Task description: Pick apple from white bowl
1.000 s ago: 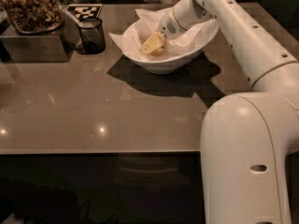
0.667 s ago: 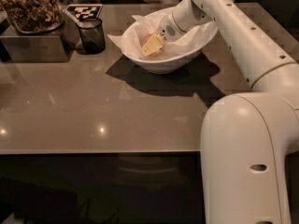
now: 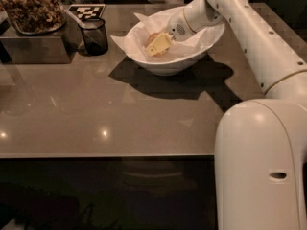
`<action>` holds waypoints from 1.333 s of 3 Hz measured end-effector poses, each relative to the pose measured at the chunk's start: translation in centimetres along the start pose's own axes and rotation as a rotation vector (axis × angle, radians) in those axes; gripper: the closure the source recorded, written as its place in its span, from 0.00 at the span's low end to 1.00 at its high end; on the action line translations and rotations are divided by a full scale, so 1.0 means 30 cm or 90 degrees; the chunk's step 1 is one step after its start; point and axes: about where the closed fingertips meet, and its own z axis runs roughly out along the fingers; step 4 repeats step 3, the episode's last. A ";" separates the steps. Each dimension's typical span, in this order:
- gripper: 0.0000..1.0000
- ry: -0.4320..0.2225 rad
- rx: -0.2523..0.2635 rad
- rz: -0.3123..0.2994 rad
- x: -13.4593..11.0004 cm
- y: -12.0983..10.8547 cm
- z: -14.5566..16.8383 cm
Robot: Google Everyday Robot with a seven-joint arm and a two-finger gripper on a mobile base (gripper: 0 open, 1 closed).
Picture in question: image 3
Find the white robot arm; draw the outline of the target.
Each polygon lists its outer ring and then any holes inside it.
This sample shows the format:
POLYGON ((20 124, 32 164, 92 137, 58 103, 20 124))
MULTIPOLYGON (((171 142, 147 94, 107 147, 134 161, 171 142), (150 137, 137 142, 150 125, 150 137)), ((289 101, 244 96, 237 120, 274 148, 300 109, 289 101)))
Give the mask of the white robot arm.
POLYGON ((219 230, 307 230, 305 61, 248 0, 194 0, 169 22, 193 34, 226 20, 264 98, 232 106, 215 141, 219 230))

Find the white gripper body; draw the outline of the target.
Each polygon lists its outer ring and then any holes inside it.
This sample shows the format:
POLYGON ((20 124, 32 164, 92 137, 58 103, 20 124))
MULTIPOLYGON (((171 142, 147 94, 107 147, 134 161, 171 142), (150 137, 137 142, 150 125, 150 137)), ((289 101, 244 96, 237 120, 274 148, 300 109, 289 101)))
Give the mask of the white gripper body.
POLYGON ((166 25, 166 31, 175 41, 179 42, 185 41, 195 34, 195 32, 189 27, 183 10, 177 11, 170 17, 166 25))

